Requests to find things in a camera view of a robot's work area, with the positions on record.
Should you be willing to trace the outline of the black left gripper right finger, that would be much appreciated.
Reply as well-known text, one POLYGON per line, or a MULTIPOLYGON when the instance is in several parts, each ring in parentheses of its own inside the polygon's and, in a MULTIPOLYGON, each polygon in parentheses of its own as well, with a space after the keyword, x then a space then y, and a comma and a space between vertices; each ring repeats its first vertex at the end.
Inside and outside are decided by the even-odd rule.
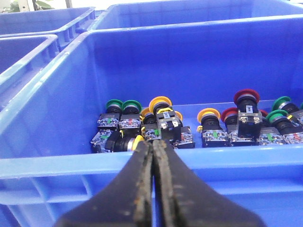
POLYGON ((163 140, 153 147, 156 198, 164 227, 264 227, 256 213, 217 193, 163 140))

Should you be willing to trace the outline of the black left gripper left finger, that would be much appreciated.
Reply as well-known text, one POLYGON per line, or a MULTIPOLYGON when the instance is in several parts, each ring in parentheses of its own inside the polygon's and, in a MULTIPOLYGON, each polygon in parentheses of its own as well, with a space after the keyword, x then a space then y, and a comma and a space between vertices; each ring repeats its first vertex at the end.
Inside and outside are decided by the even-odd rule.
POLYGON ((56 227, 152 226, 152 145, 139 142, 110 184, 62 215, 56 227))

